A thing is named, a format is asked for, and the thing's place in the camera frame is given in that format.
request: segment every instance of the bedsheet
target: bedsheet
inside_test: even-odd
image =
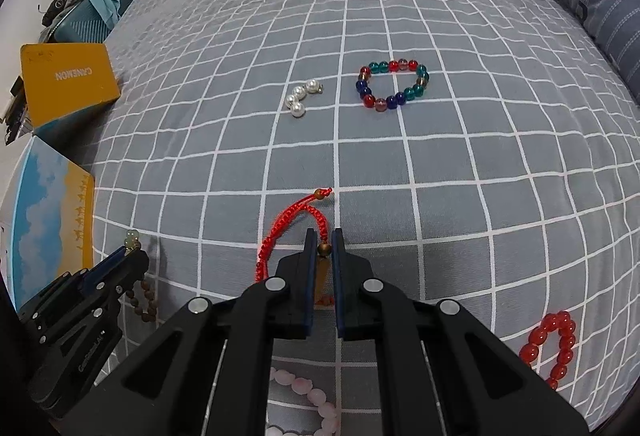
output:
[[[559,393],[591,426],[635,382],[640,113],[554,0],[135,0],[106,43],[122,97],[73,158],[97,181],[95,259],[142,233],[158,324],[196,294],[239,295],[275,215],[332,186],[319,207],[352,252],[415,299],[456,298],[514,351],[545,313],[571,311]],[[364,108],[360,66],[399,57],[427,65],[425,95]],[[308,78],[324,92],[294,119],[284,98]],[[272,273],[312,224],[280,239]],[[122,326],[105,372],[156,327],[128,306]],[[273,361],[326,391],[343,436],[381,433],[373,346],[337,340],[333,311]],[[268,416],[299,434],[321,421],[277,384]]]

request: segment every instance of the metal screw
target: metal screw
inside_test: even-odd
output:
[[[460,304],[451,299],[447,299],[440,303],[440,311],[446,315],[457,315],[460,311]]]
[[[287,283],[283,278],[280,277],[271,277],[264,282],[264,287],[269,291],[280,291],[282,290]]]
[[[378,293],[379,291],[382,291],[384,286],[385,285],[382,281],[378,279],[367,279],[362,285],[362,287],[370,293]]]
[[[189,301],[189,311],[191,313],[202,313],[203,311],[205,311],[207,308],[209,307],[209,302],[206,299],[203,299],[202,297],[196,297],[194,299],[191,299]]]

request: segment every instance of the red braided bracelet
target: red braided bracelet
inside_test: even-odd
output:
[[[531,362],[540,354],[538,346],[544,344],[547,335],[555,330],[558,330],[560,335],[560,352],[556,358],[556,365],[553,366],[549,378],[546,379],[553,390],[558,388],[558,381],[566,375],[566,366],[574,359],[574,352],[571,348],[575,345],[575,321],[571,320],[571,314],[568,311],[546,314],[540,326],[530,332],[529,343],[520,350],[520,358],[531,367]]]
[[[333,189],[331,187],[329,187],[328,189],[317,189],[313,194],[309,194],[308,196],[297,200],[293,205],[287,207],[278,214],[275,221],[273,222],[271,231],[269,232],[268,236],[265,237],[262,241],[262,246],[260,247],[260,251],[258,252],[258,260],[255,264],[256,282],[260,282],[261,280],[268,278],[269,270],[267,268],[267,261],[271,257],[273,246],[276,244],[276,240],[284,233],[287,228],[289,228],[289,225],[302,210],[310,213],[316,220],[316,223],[318,223],[318,231],[320,232],[321,241],[318,245],[318,254],[323,257],[329,255],[331,245],[329,245],[328,242],[329,230],[327,228],[326,217],[322,214],[322,212],[320,212],[320,210],[310,206],[309,203],[311,203],[315,199],[318,199],[319,201],[325,199],[325,197],[331,194],[331,192],[333,192]]]

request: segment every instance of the green bead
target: green bead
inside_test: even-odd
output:
[[[412,99],[415,99],[415,92],[413,87],[407,87],[403,92],[406,101],[412,101]]]

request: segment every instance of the box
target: box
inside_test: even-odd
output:
[[[20,61],[33,132],[53,147],[120,97],[104,44],[26,44]]]
[[[19,309],[59,275],[93,266],[94,178],[32,135],[0,157],[11,160],[0,171],[2,276]]]

